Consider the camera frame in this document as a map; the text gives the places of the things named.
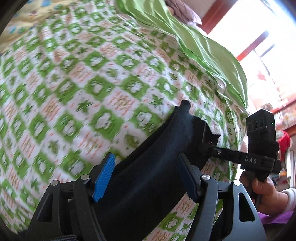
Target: finger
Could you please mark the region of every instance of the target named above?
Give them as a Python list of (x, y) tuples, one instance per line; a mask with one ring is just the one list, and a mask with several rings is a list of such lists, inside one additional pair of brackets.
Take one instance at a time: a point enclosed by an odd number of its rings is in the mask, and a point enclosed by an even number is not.
[(245, 172), (243, 172), (239, 178), (240, 182), (244, 185), (244, 187), (247, 189), (249, 187), (249, 180), (247, 178), (247, 175)]
[(266, 205), (263, 205), (263, 204), (260, 204), (257, 208), (257, 212), (259, 213), (264, 213), (266, 215), (270, 215), (270, 207), (269, 206), (266, 206)]
[(257, 178), (254, 178), (252, 182), (253, 191), (259, 195), (264, 195), (264, 196), (273, 194), (275, 187), (273, 185), (272, 180), (271, 179), (269, 180), (269, 179), (267, 179), (265, 182), (259, 182)]

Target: black mount bracket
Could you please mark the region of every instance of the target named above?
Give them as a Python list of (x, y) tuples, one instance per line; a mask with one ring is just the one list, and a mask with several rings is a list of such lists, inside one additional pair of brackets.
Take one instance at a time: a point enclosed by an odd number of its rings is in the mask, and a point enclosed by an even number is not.
[(200, 143), (197, 146), (197, 151), (202, 156), (217, 157), (219, 159), (242, 164), (243, 168), (255, 173), (255, 177), (264, 181), (270, 173), (280, 173), (281, 161), (251, 153), (233, 151), (226, 148), (220, 148), (207, 143)]
[[(179, 155), (178, 169), (188, 196), (199, 203), (185, 241), (263, 241), (265, 231), (255, 206), (239, 180), (216, 181), (190, 164), (184, 153)], [(218, 199), (223, 199), (223, 223), (218, 237), (212, 236)]]
[(25, 241), (50, 240), (65, 235), (67, 238), (75, 235), (83, 240), (106, 241), (91, 204), (95, 181), (111, 154), (94, 166), (89, 175), (84, 174), (68, 183), (51, 182), (34, 212)]

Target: camera lens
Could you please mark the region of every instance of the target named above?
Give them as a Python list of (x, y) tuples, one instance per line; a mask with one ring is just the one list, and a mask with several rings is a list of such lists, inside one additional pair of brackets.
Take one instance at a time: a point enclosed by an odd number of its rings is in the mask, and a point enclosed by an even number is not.
[(253, 121), (253, 130), (254, 131), (257, 130), (257, 121), (256, 120)]
[(260, 126), (260, 127), (263, 126), (263, 119), (262, 119), (262, 118), (259, 119), (259, 126)]

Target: patterned bed sheet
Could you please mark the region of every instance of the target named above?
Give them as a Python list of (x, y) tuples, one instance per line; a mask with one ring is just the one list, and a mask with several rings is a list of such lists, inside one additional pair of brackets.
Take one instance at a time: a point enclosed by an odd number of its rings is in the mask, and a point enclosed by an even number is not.
[[(247, 114), (222, 81), (174, 36), (140, 26), (111, 1), (65, 6), (13, 43), (0, 69), (0, 216), (15, 232), (52, 180), (75, 180), (108, 151), (120, 162), (183, 99), (221, 135), (219, 146), (240, 149), (245, 134)], [(228, 182), (236, 168), (211, 159), (203, 172)], [(185, 194), (146, 240), (183, 240), (196, 210)]]

